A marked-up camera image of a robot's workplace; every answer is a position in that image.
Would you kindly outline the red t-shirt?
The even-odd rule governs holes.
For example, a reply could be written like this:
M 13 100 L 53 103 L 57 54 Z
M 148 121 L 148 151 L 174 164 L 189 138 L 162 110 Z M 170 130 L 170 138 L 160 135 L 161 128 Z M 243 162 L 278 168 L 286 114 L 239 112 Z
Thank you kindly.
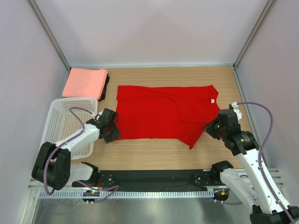
M 192 149 L 204 125 L 216 118 L 218 95 L 213 85 L 120 85 L 116 97 L 120 139 L 177 139 Z

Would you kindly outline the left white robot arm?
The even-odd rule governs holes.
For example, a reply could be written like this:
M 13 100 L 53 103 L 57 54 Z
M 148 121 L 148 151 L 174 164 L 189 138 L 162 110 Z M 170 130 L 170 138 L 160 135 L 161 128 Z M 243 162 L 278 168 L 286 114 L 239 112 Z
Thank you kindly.
M 81 186 L 93 187 L 99 179 L 99 169 L 88 162 L 71 164 L 72 158 L 81 149 L 103 139 L 110 143 L 121 136 L 116 127 L 118 113 L 104 109 L 92 118 L 81 123 L 81 129 L 61 141 L 41 145 L 32 169 L 32 178 L 44 184 L 44 190 L 52 195 L 61 190 L 69 182 L 77 182 Z

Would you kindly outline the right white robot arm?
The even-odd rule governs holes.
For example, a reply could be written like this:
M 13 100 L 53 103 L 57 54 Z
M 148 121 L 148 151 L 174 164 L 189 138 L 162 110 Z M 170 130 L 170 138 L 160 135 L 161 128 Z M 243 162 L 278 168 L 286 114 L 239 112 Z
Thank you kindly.
M 211 167 L 211 181 L 225 184 L 249 209 L 253 224 L 294 224 L 299 219 L 299 208 L 292 206 L 275 184 L 260 155 L 259 145 L 251 132 L 242 131 L 241 112 L 230 108 L 220 110 L 217 117 L 204 129 L 214 139 L 222 140 L 227 149 L 242 164 L 250 183 L 228 161 Z

